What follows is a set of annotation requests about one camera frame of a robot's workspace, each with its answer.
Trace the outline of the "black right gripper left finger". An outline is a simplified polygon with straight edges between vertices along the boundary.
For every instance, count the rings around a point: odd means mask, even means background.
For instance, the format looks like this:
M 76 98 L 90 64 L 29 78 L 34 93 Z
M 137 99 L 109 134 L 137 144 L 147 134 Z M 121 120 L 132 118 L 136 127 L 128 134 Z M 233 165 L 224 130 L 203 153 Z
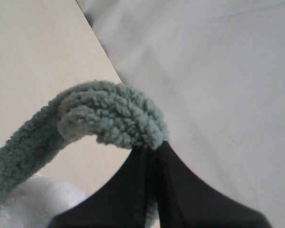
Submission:
M 149 162 L 152 152 L 133 148 L 117 173 L 89 198 L 57 216 L 50 228 L 149 228 L 156 219 Z

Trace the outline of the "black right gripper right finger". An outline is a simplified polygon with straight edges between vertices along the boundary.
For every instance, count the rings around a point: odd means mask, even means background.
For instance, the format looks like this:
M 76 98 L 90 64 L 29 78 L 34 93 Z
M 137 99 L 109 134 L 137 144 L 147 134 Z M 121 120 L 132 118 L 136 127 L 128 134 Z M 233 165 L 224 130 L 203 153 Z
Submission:
M 260 212 L 213 189 L 168 142 L 155 152 L 156 198 L 162 228 L 269 228 Z

